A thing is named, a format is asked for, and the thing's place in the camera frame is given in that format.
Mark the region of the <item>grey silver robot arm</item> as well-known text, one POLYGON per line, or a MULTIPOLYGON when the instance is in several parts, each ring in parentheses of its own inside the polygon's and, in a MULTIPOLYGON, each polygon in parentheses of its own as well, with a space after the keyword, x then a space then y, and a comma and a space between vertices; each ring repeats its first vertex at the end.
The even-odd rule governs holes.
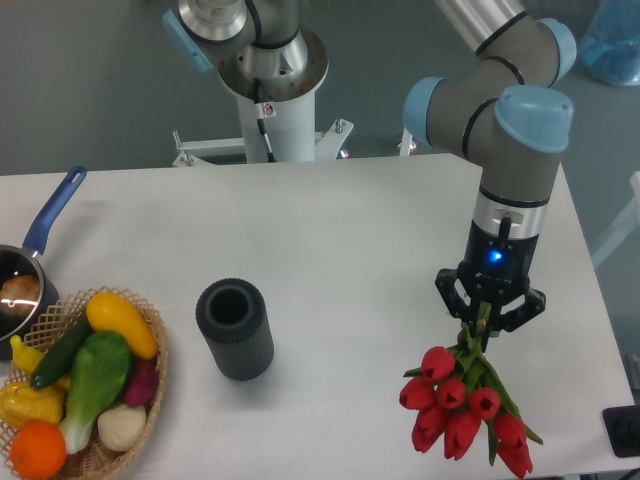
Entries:
MULTIPOLYGON (((576 43, 518 1, 442 1, 440 10, 475 52, 466 78, 417 82, 403 106, 413 138, 481 168, 463 260, 436 277, 449 313, 486 339, 542 313, 529 269, 572 122, 555 89, 576 43)), ((162 19, 179 54, 216 69, 237 100, 251 163, 313 161, 337 151, 315 132, 315 91, 328 70, 319 37, 295 1, 174 1, 162 19)))

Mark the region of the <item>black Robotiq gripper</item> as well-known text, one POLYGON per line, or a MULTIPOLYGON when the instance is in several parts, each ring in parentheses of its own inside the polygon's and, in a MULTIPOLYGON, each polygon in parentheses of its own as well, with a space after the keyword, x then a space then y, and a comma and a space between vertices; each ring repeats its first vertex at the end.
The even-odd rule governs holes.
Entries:
POLYGON ((503 312, 495 308, 490 314, 489 335, 498 336, 502 331, 511 333, 546 308, 546 295, 530 288, 529 270, 539 236, 524 239, 508 238, 502 241, 497 234, 483 230, 471 223, 462 261, 456 269, 441 269, 435 285, 449 314, 469 328, 474 328, 478 317, 478 301, 507 304, 517 297, 523 301, 517 307, 503 312), (470 296, 466 303, 456 289, 461 281, 470 296))

